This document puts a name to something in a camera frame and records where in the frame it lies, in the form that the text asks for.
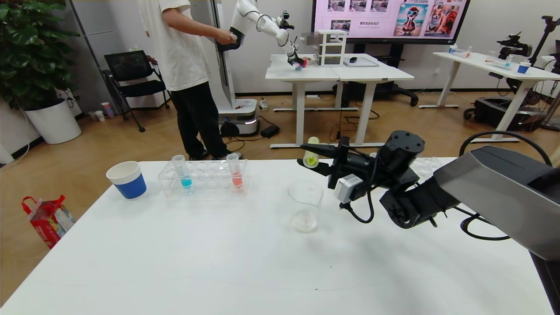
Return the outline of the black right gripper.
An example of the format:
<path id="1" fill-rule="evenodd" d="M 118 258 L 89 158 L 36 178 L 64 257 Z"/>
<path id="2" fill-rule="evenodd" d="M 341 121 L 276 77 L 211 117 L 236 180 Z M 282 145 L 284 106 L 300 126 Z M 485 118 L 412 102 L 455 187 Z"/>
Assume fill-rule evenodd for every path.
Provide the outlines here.
<path id="1" fill-rule="evenodd" d="M 328 188 L 334 189 L 340 178 L 353 174 L 364 182 L 371 177 L 372 157 L 358 151 L 350 145 L 350 138 L 343 136 L 337 147 L 333 145 L 305 143 L 300 146 L 304 151 L 312 152 L 318 156 L 333 159 L 332 165 L 318 162 L 315 167 L 305 165 L 303 159 L 297 159 L 297 163 L 315 173 L 328 177 Z"/>

